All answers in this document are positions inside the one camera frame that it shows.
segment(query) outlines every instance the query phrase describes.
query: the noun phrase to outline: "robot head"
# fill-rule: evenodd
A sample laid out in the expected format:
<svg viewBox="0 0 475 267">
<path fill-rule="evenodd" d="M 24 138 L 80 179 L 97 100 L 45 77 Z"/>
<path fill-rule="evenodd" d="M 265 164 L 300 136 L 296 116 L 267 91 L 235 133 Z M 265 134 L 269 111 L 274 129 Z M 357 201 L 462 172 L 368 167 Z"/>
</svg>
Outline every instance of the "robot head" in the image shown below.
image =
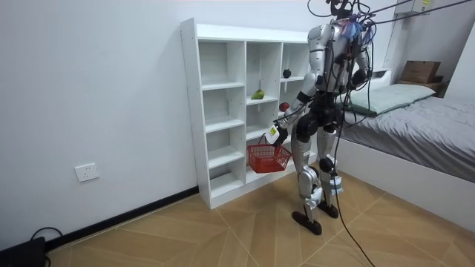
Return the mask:
<svg viewBox="0 0 475 267">
<path fill-rule="evenodd" d="M 351 10 L 345 9 L 348 0 L 327 0 L 327 4 L 331 5 L 332 15 L 336 16 L 336 19 L 345 19 L 351 15 Z"/>
</svg>

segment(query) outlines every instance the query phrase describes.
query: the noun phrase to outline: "humanoid robot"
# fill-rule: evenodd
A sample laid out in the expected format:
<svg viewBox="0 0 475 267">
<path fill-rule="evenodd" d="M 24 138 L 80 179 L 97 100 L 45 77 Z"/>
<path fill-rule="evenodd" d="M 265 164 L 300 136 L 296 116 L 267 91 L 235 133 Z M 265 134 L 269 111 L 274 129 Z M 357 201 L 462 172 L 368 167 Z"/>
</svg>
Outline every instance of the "humanoid robot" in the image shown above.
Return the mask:
<svg viewBox="0 0 475 267">
<path fill-rule="evenodd" d="M 346 2 L 332 0 L 332 14 L 337 19 L 309 32 L 311 71 L 284 117 L 275 121 L 280 134 L 275 145 L 280 145 L 288 136 L 287 129 L 292 128 L 292 156 L 304 206 L 304 214 L 296 211 L 292 218 L 316 235 L 320 235 L 322 229 L 312 213 L 314 208 L 319 207 L 332 218 L 338 218 L 332 198 L 341 188 L 341 178 L 336 171 L 336 160 L 330 155 L 337 130 L 343 123 L 341 106 L 336 104 L 337 96 L 356 89 L 371 77 L 367 44 L 363 41 L 364 28 L 354 34 L 345 33 L 352 19 L 349 10 L 344 9 Z M 352 62 L 359 66 L 354 74 Z M 309 112 L 304 114 L 308 104 Z M 319 171 L 308 166 L 314 134 L 317 134 Z"/>
</svg>

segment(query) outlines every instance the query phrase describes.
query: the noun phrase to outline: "black baseboard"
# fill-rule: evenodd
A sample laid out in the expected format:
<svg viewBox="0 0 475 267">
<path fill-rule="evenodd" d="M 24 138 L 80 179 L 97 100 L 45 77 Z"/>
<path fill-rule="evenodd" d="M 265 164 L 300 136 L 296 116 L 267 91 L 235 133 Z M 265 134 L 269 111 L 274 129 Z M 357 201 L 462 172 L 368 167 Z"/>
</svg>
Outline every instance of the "black baseboard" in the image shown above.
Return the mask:
<svg viewBox="0 0 475 267">
<path fill-rule="evenodd" d="M 103 220 L 102 222 L 98 222 L 93 225 L 89 225 L 87 227 L 79 229 L 77 231 L 71 232 L 69 234 L 65 234 L 62 237 L 57 237 L 53 240 L 49 240 L 46 242 L 46 247 L 45 247 L 46 252 L 52 251 L 53 249 L 58 248 L 62 245 L 66 245 L 73 241 L 80 240 L 84 237 L 90 236 L 97 232 L 104 231 L 107 228 L 111 228 L 120 223 L 127 222 L 129 220 L 132 220 L 133 218 L 147 214 L 149 212 L 157 210 L 158 208 L 162 208 L 166 205 L 170 205 L 173 202 L 182 200 L 186 197 L 190 197 L 197 193 L 198 193 L 198 187 L 195 186 L 193 188 L 181 191 L 180 193 L 171 195 L 170 197 L 166 197 L 164 199 L 136 208 L 132 211 L 127 211 L 123 214 L 117 215 L 110 219 Z"/>
</svg>

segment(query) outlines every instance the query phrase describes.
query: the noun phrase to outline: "red apple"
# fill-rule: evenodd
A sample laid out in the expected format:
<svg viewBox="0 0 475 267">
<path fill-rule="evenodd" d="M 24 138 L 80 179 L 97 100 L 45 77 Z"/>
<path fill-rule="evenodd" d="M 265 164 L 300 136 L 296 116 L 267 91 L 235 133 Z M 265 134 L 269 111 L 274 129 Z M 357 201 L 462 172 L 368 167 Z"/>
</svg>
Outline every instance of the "red apple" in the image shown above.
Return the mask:
<svg viewBox="0 0 475 267">
<path fill-rule="evenodd" d="M 284 102 L 279 105 L 279 110 L 282 112 L 285 112 L 288 108 L 290 108 L 290 104 L 287 102 Z"/>
</svg>

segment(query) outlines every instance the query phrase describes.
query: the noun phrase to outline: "white wall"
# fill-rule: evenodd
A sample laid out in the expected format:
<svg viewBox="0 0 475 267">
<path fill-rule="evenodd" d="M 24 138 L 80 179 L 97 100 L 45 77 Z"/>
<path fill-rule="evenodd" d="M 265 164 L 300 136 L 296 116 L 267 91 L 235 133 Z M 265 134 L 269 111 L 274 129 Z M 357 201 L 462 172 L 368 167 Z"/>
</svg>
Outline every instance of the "white wall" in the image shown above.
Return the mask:
<svg viewBox="0 0 475 267">
<path fill-rule="evenodd" d="M 445 94 L 446 99 L 475 100 L 474 82 L 474 59 L 475 59 L 475 26 L 472 28 L 470 37 L 460 57 L 459 64 L 453 74 L 452 82 Z"/>
<path fill-rule="evenodd" d="M 327 22 L 305 1 L 0 1 L 0 250 L 197 184 L 179 29 L 190 17 L 300 31 Z M 391 27 L 379 29 L 376 67 Z M 73 168 L 89 162 L 101 177 L 79 184 Z"/>
<path fill-rule="evenodd" d="M 433 0 L 433 7 L 441 7 L 459 0 Z M 438 75 L 444 81 L 451 79 L 459 61 L 468 34 L 475 22 L 475 2 L 468 2 L 444 10 L 437 10 L 428 16 L 417 16 L 405 20 L 403 34 L 394 36 L 391 42 L 407 39 L 406 45 L 400 45 L 396 52 L 400 60 L 395 75 L 399 78 L 407 60 L 425 60 L 441 62 Z"/>
</svg>

